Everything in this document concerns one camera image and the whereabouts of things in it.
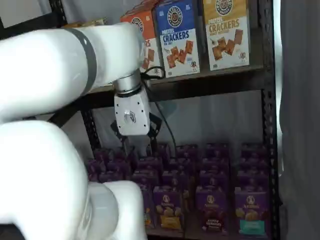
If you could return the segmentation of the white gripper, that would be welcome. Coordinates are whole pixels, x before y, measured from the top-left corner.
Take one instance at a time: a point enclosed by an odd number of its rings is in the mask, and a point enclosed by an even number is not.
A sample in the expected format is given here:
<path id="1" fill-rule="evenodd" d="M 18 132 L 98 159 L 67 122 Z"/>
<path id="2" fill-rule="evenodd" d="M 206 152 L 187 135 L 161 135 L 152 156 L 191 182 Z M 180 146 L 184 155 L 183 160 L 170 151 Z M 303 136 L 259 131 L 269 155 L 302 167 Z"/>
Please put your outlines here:
<path id="1" fill-rule="evenodd" d="M 127 136 L 148 136 L 146 147 L 148 156 L 157 157 L 157 136 L 161 130 L 162 119 L 150 112 L 147 92 L 144 88 L 134 94 L 114 96 L 115 119 L 110 127 L 121 142 L 119 154 L 128 162 L 136 161 L 135 147 L 130 145 Z"/>

